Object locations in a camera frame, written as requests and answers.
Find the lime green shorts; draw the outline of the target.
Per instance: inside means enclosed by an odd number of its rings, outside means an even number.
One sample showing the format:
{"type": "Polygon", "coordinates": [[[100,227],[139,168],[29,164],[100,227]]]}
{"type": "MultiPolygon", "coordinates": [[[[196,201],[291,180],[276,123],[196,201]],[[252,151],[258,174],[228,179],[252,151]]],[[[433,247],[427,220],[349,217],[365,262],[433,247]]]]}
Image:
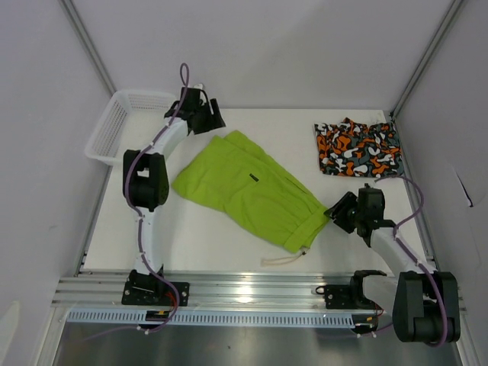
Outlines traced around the lime green shorts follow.
{"type": "Polygon", "coordinates": [[[186,200],[223,214],[287,255],[265,268],[295,264],[329,222],[326,206],[244,133],[213,136],[172,182],[186,200]]]}

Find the orange camouflage shorts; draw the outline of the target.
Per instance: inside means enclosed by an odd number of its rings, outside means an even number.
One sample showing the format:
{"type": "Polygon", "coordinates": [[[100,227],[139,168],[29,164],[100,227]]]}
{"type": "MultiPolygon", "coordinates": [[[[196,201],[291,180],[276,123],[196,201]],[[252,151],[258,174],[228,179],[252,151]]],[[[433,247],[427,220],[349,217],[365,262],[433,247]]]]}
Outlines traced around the orange camouflage shorts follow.
{"type": "Polygon", "coordinates": [[[385,178],[404,173],[400,138],[391,123],[372,125],[345,118],[315,124],[319,170],[325,175],[385,178]]]}

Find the white plastic basket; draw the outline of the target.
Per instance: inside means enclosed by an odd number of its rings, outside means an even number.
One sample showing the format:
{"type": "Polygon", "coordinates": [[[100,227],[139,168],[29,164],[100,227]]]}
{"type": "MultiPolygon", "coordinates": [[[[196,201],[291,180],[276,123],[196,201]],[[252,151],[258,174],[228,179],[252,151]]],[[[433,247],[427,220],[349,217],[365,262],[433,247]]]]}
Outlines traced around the white plastic basket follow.
{"type": "Polygon", "coordinates": [[[122,89],[108,102],[85,146],[85,156],[106,165],[120,162],[120,142],[129,117],[136,112],[163,114],[176,100],[172,93],[122,89]]]}

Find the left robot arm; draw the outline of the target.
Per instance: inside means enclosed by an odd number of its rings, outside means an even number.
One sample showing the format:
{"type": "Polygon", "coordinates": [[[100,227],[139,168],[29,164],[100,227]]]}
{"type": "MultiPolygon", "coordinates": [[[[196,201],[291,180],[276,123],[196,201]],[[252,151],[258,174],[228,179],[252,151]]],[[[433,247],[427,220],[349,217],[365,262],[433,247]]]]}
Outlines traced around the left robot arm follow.
{"type": "Polygon", "coordinates": [[[204,86],[183,87],[180,98],[163,117],[162,129],[143,149],[129,149],[123,156],[123,196],[136,214],[137,252],[133,269],[154,275],[162,266],[155,221],[169,196],[166,163],[176,146],[188,135],[225,127],[218,102],[204,86]]]}

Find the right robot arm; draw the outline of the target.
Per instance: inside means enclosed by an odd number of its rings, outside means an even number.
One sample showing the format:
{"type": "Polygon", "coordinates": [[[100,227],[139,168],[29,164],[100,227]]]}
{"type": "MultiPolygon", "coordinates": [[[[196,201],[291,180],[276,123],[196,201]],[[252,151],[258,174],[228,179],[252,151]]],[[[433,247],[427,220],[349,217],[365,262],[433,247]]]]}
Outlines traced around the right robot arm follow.
{"type": "Polygon", "coordinates": [[[440,346],[461,337],[458,283],[449,271],[424,264],[384,216],[386,201],[378,188],[365,185],[347,192],[325,211],[344,232],[356,233],[387,264],[381,270],[357,270],[347,285],[317,288],[329,309],[383,310],[402,342],[440,346]]]}

